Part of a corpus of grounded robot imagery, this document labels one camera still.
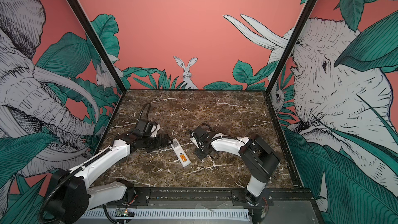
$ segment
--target elephant tusk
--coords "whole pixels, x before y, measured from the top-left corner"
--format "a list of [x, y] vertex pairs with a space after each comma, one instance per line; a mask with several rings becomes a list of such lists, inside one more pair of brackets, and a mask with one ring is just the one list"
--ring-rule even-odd
[[248, 27], [246, 27], [244, 24], [236, 20], [235, 18], [229, 16], [229, 15], [224, 15], [224, 18], [228, 21], [230, 21], [238, 30], [250, 41], [254, 42], [257, 45], [260, 45], [261, 47], [265, 47], [266, 49], [272, 50], [275, 47], [275, 43], [269, 41], [268, 39], [257, 35], [253, 31], [251, 31]]
[[96, 121], [98, 121], [98, 117], [100, 115], [100, 111], [98, 109], [97, 103], [92, 97], [92, 95], [86, 91], [82, 86], [77, 84], [76, 82], [71, 81], [70, 79], [57, 75], [56, 73], [45, 70], [41, 67], [35, 67], [33, 72], [33, 77], [39, 82], [47, 82], [47, 83], [55, 83], [57, 85], [68, 87], [73, 89], [74, 91], [80, 93], [83, 97], [85, 97], [93, 106], [96, 112]]
[[77, 152], [59, 152], [59, 151], [51, 149], [50, 147], [46, 147], [44, 150], [39, 152], [36, 155], [36, 157], [41, 160], [50, 161], [50, 162], [67, 161], [67, 160], [79, 157], [87, 149], [88, 149], [88, 147], [86, 147], [80, 151], [77, 151]]
[[270, 40], [271, 42], [275, 43], [279, 47], [285, 48], [287, 45], [287, 39], [278, 36], [274, 32], [272, 32], [269, 28], [264, 26], [261, 22], [257, 21], [254, 18], [251, 18], [249, 16], [240, 15], [246, 22], [250, 24], [251, 27], [253, 27], [258, 33], [260, 33], [263, 37], [266, 39]]
[[12, 138], [19, 138], [28, 133], [19, 125], [7, 106], [0, 106], [0, 129]]

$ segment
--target elephant ear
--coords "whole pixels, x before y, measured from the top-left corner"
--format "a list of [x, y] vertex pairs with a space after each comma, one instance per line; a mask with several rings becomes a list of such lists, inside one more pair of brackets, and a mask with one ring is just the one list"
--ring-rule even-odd
[[0, 28], [17, 50], [32, 59], [45, 22], [40, 0], [0, 0], [0, 11]]

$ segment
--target brown marble surface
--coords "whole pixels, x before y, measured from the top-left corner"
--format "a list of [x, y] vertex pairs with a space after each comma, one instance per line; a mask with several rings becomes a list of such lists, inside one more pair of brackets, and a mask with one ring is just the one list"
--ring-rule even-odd
[[135, 126], [142, 106], [152, 102], [148, 119], [161, 125], [159, 132], [177, 138], [191, 164], [182, 167], [170, 147], [146, 153], [139, 150], [109, 168], [93, 186], [125, 179], [137, 187], [245, 187], [250, 172], [236, 155], [220, 152], [220, 157], [203, 161], [195, 155], [196, 146], [186, 129], [202, 122], [228, 136], [246, 137], [257, 133], [282, 157], [267, 185], [269, 188], [292, 188], [287, 164], [271, 122], [262, 92], [244, 91], [127, 91], [116, 112], [102, 148], [110, 145], [117, 133]]

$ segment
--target black cable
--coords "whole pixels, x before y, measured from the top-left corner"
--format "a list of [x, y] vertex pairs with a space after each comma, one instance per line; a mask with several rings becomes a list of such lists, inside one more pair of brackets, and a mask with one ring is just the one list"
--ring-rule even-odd
[[145, 120], [148, 121], [148, 115], [149, 115], [150, 106], [151, 106], [151, 103], [150, 103], [150, 102], [146, 103], [146, 104], [142, 107], [141, 112], [140, 112], [140, 116], [138, 117], [139, 120], [141, 119], [142, 113], [144, 112], [144, 109], [145, 109], [145, 107], [146, 107], [147, 105], [149, 105], [149, 106], [148, 106], [147, 116], [145, 117]]
[[201, 126], [203, 125], [203, 126], [207, 126], [208, 128], [209, 128], [209, 130], [210, 130], [210, 132], [213, 132], [213, 130], [211, 129], [211, 127], [208, 125], [208, 124], [206, 124], [206, 123], [202, 123], [202, 124], [200, 124]]
[[127, 223], [127, 222], [129, 222], [129, 221], [131, 221], [131, 219], [129, 219], [129, 220], [123, 220], [123, 221], [120, 221], [120, 220], [112, 220], [112, 218], [111, 218], [111, 216], [109, 215], [109, 213], [108, 213], [108, 210], [106, 209], [106, 206], [105, 206], [105, 204], [102, 204], [102, 208], [103, 208], [103, 211], [105, 212], [105, 216], [107, 217], [107, 219], [110, 221], [110, 222], [112, 222], [113, 224], [118, 224], [118, 223]]
[[55, 193], [59, 190], [60, 187], [62, 187], [69, 179], [71, 179], [77, 172], [81, 171], [83, 168], [79, 167], [73, 172], [71, 172], [69, 175], [67, 175], [53, 190], [52, 192], [44, 199], [44, 202], [42, 206], [40, 207], [39, 213], [37, 214], [37, 220], [41, 224], [47, 224], [47, 223], [52, 223], [57, 220], [57, 218], [52, 218], [52, 219], [45, 219], [43, 214], [44, 210], [47, 207], [47, 204], [51, 201], [52, 197], [54, 197]]

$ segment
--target red wire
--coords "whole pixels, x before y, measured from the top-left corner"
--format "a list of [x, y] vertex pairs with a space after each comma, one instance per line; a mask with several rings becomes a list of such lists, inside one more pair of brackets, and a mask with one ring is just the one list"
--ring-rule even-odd
[[135, 201], [136, 198], [137, 198], [137, 195], [135, 195], [134, 199], [133, 199], [129, 204], [127, 204], [127, 205], [132, 204], [132, 203]]

